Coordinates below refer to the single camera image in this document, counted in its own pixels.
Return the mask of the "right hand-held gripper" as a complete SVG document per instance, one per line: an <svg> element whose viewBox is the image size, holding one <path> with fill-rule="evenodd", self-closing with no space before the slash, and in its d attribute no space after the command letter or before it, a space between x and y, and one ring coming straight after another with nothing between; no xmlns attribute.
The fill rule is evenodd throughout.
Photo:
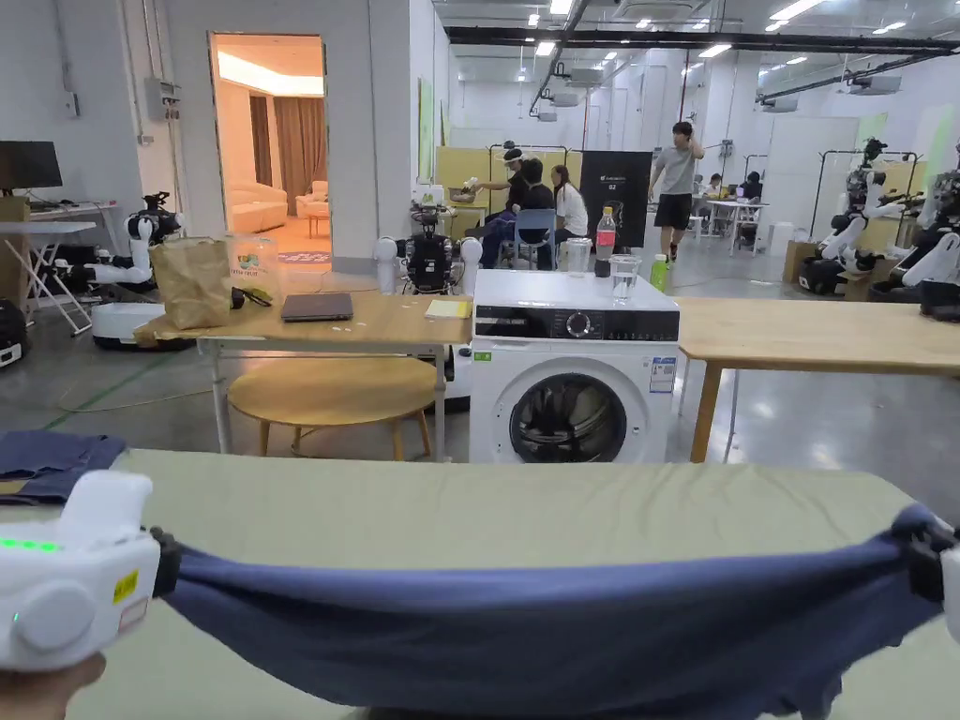
<svg viewBox="0 0 960 720"><path fill-rule="evenodd" d="M959 644L959 531L934 518L908 530L906 543L911 590L942 607L947 630Z"/></svg>

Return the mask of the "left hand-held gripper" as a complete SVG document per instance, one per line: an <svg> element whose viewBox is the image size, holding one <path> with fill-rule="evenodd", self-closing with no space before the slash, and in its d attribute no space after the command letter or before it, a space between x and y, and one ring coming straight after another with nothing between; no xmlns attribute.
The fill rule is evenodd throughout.
<svg viewBox="0 0 960 720"><path fill-rule="evenodd" d="M59 517L1 529L1 669L51 672L104 651L173 593L181 546L146 528L142 474L95 471Z"/></svg>

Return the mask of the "person's left hand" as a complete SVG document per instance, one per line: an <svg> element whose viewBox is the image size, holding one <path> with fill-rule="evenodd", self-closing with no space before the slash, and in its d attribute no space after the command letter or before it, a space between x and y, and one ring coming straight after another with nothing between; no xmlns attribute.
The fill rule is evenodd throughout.
<svg viewBox="0 0 960 720"><path fill-rule="evenodd" d="M106 657L96 653L61 670L1 671L2 719L65 719L72 699L102 678Z"/></svg>

